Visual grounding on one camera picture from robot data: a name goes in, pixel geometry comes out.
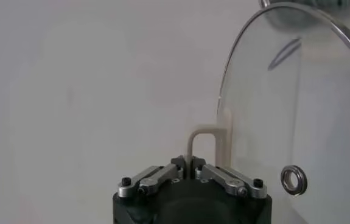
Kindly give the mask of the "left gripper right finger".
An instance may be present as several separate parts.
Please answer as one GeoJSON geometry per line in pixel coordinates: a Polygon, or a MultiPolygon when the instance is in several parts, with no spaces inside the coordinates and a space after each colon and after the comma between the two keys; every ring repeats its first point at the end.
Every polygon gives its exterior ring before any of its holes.
{"type": "Polygon", "coordinates": [[[202,158],[192,157],[192,171],[195,179],[213,181],[224,191],[235,197],[267,198],[267,187],[262,179],[250,178],[230,167],[207,164],[202,158]]]}

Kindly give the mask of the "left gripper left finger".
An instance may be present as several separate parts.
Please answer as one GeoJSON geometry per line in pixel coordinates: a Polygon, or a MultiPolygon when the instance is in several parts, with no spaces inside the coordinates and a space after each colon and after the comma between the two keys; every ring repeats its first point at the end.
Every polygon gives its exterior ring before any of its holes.
{"type": "Polygon", "coordinates": [[[168,181],[183,179],[186,171],[184,156],[172,158],[166,166],[150,166],[133,177],[123,177],[117,187],[120,198],[132,198],[139,191],[143,195],[156,194],[168,181]]]}

